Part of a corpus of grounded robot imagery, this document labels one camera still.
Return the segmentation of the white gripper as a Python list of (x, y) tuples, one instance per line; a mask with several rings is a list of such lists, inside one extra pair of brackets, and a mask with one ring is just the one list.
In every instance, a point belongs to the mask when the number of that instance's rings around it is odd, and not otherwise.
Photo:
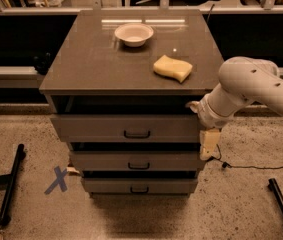
[(200, 159), (207, 161), (219, 143), (221, 131), (227, 123), (229, 123), (233, 116), (221, 116), (212, 110), (208, 104), (209, 95), (206, 94), (199, 102), (187, 102), (185, 107), (189, 108), (192, 112), (197, 113), (199, 120), (203, 126), (209, 130), (201, 130), (199, 134), (200, 140)]

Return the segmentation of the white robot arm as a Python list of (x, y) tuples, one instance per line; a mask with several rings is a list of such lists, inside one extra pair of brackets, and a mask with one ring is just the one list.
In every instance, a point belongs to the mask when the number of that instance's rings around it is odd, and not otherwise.
[(200, 101), (186, 106), (197, 114), (204, 127), (200, 131), (200, 159), (212, 157), (221, 129), (234, 114), (259, 102), (283, 116), (283, 79), (277, 65), (269, 60), (233, 57), (226, 60), (218, 73), (219, 83)]

